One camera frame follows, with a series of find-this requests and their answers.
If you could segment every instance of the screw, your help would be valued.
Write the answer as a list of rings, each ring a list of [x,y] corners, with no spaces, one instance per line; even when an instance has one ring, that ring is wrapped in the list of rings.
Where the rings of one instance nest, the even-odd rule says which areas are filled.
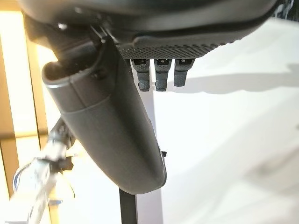
[[[59,29],[61,29],[61,30],[65,30],[65,29],[67,29],[67,25],[66,25],[65,23],[59,23],[59,24],[58,24],[58,27],[59,27]]]
[[[83,13],[83,10],[79,7],[75,7],[74,10],[75,10],[76,13],[79,13],[79,14]]]

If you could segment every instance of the perforated plastic panel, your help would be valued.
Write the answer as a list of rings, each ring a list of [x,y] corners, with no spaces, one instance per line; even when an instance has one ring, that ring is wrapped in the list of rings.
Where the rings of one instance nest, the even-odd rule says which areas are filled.
[[[197,58],[209,53],[222,44],[211,45],[165,45],[161,47],[145,47],[145,48],[122,48],[118,46],[122,57],[124,59],[184,59]]]

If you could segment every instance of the black metal post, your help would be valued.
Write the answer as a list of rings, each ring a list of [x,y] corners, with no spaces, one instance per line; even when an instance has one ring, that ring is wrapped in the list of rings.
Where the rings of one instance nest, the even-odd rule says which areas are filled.
[[[138,224],[136,195],[128,194],[120,189],[121,223]]]

